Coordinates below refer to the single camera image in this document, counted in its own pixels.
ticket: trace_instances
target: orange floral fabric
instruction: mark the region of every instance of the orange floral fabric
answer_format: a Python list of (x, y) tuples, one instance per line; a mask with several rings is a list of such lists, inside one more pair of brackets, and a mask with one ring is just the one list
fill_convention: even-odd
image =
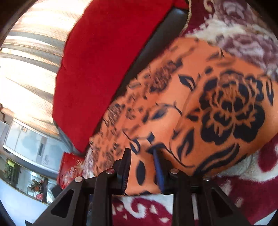
[(131, 149), (126, 194), (159, 193), (152, 151), (188, 175), (216, 174), (277, 132), (277, 83), (218, 47), (178, 38), (127, 87), (90, 138), (84, 174)]

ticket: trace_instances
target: red fabric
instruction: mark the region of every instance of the red fabric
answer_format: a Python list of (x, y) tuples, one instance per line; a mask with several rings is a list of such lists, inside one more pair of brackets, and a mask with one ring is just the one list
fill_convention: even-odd
[(56, 78), (53, 119), (80, 152), (173, 2), (94, 0), (71, 31)]
[(57, 183), (62, 189), (65, 189), (74, 178), (82, 176), (84, 158), (64, 153), (61, 161)]

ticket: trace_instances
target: silver screw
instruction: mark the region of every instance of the silver screw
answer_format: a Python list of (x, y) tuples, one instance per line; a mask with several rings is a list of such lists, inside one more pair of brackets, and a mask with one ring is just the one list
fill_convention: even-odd
[(210, 181), (210, 177), (204, 176), (204, 177), (203, 177), (203, 180), (204, 180), (204, 181)]
[(177, 174), (178, 172), (179, 172), (179, 170), (176, 168), (173, 168), (170, 170), (170, 173), (172, 173), (172, 174)]
[(113, 173), (115, 173), (115, 170), (114, 169), (108, 169), (108, 170), (106, 170), (106, 173), (107, 174), (113, 174)]
[(81, 182), (83, 180), (83, 177), (81, 177), (81, 176), (78, 176), (78, 177), (76, 177), (75, 179), (74, 179), (74, 181), (76, 182), (76, 183), (79, 183), (79, 182)]

